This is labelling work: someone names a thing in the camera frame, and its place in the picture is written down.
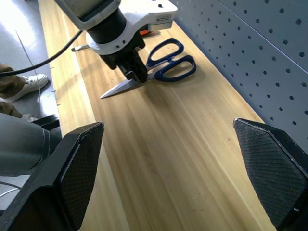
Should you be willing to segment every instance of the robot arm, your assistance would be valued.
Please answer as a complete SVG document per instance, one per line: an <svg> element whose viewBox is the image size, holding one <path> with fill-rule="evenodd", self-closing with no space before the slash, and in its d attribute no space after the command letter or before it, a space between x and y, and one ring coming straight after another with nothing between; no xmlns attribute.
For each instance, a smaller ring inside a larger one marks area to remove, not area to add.
<svg viewBox="0 0 308 231"><path fill-rule="evenodd" d="M168 0L55 0L80 30L87 31L88 45L111 68L127 79L145 82L147 69L137 50L144 48L139 29L170 28L177 7Z"/></svg>

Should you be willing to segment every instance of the wooden tabletop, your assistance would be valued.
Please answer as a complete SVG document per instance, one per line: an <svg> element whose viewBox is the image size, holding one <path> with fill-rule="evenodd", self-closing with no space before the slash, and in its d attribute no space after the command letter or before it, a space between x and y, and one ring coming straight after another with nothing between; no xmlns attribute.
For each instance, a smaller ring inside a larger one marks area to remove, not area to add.
<svg viewBox="0 0 308 231"><path fill-rule="evenodd" d="M51 56L77 29L53 0L39 6ZM142 60L171 37L194 57L193 76L176 83L152 80L103 100L99 97L124 76L95 52L68 50L51 63L63 134L96 121L105 124L81 230L275 230L248 179L232 127L236 117L261 119L176 23L144 39ZM83 44L84 33L73 45Z"/></svg>

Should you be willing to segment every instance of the black cable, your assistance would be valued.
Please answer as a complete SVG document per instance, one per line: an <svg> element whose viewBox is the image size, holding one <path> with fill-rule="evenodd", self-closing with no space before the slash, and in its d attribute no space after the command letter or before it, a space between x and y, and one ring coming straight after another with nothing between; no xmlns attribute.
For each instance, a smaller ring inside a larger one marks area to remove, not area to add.
<svg viewBox="0 0 308 231"><path fill-rule="evenodd" d="M32 71L34 69L37 69L41 66L46 65L47 63L50 63L52 60L58 58L61 54L63 54L63 52L66 51L67 48L69 48L70 45L72 45L72 43L79 37L79 35L81 35L81 33L82 33L82 30L78 31L61 50L59 50L56 54L54 54L52 57L46 59L45 61L43 61L39 64L35 64L33 66L27 67L27 68L24 68L24 69L17 70L17 71L2 72L2 73L0 73L0 77L18 75L20 73Z"/></svg>

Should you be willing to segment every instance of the gray floor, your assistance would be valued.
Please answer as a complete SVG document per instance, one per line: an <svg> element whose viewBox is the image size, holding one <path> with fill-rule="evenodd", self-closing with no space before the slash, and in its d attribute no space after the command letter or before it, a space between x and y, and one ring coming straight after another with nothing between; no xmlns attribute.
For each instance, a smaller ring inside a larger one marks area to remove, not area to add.
<svg viewBox="0 0 308 231"><path fill-rule="evenodd" d="M47 50L42 22L37 0L1 0L0 7L0 63L10 65L17 70L31 66L22 44L33 64L47 59ZM41 118L57 114L57 106L51 82L49 65L36 70L37 73L46 74L49 83L39 93L30 93L13 105L23 114L31 114ZM22 75L34 75L34 71ZM10 182L22 186L28 176L0 177L0 181ZM0 185L0 194L11 187ZM0 209L6 209L18 191L14 191L0 198Z"/></svg>

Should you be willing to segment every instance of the scissors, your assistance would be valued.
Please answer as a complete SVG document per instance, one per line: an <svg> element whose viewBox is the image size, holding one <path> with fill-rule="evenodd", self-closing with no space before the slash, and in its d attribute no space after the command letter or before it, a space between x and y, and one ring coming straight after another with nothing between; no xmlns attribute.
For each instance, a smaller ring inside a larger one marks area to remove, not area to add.
<svg viewBox="0 0 308 231"><path fill-rule="evenodd" d="M165 56L165 57L158 59L158 60L153 60L152 59L153 54L167 44L176 44L179 49L177 51ZM169 38L166 41L158 44L150 52L150 55L149 55L148 60L147 60L147 65L145 67L149 71L149 70L151 70L151 69L153 69L153 68L155 68L155 67L157 67L157 66L159 66L163 63L169 62L169 64L164 66L162 69L156 71L155 73L148 74L147 79L148 80L157 79L157 80L162 81L162 82L177 82L177 81L180 81L180 80L192 75L193 73L195 73L197 66L196 66L196 63L195 63L193 57L191 57L190 55L186 55L186 56L184 56L184 57L182 57L178 60L173 60L173 58L176 55L183 53L183 51L184 51L183 44L181 44L175 38ZM187 73L180 75L180 76L171 77L171 78L164 76L165 72L167 72L168 70L171 70L173 67L175 67L175 66L177 66L177 65L179 65L183 62L189 62L192 65L192 69L190 71L188 71ZM137 82L133 79L130 79L130 80L126 79L123 82L121 82L121 83L117 84L116 86L114 86L113 88L111 88L110 90L108 90L107 92L105 92L100 98L104 99L104 98L107 98L107 97L110 97L110 96L113 96L113 95L116 95L116 94L126 92L129 89L132 89L139 84L140 84L140 82Z"/></svg>

